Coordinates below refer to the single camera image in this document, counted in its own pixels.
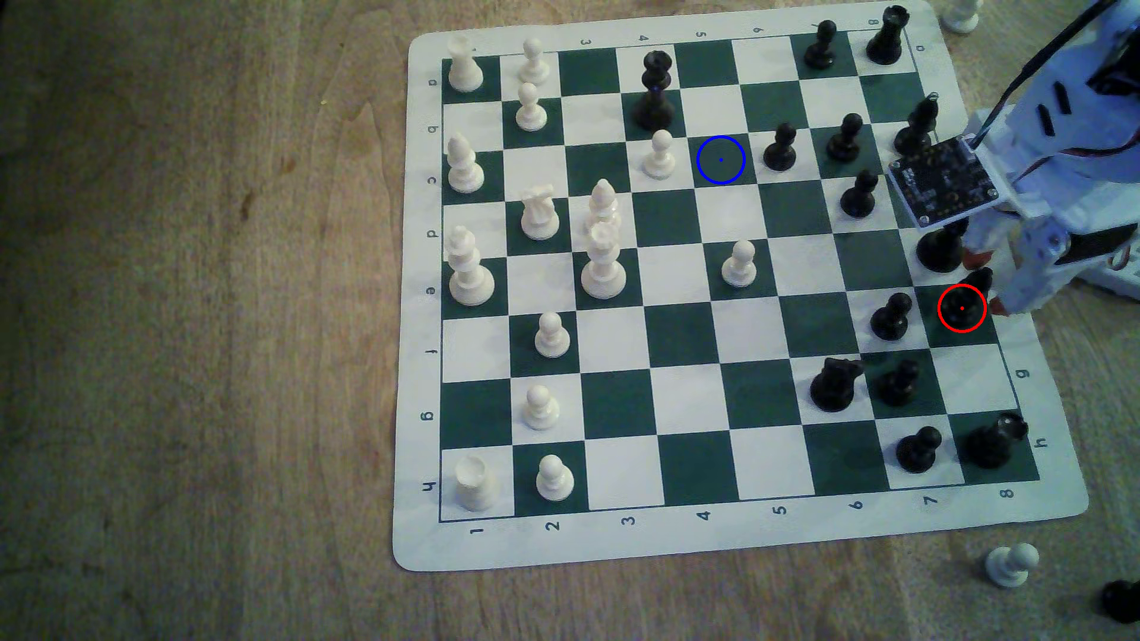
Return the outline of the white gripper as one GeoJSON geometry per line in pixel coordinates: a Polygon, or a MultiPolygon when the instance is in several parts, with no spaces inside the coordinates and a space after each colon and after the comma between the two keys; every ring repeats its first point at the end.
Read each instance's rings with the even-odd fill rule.
{"type": "Polygon", "coordinates": [[[968,218],[962,266],[990,263],[1016,224],[1020,263],[992,316],[1032,313],[1138,232],[1138,109],[1002,109],[977,151],[1001,194],[968,218]]]}

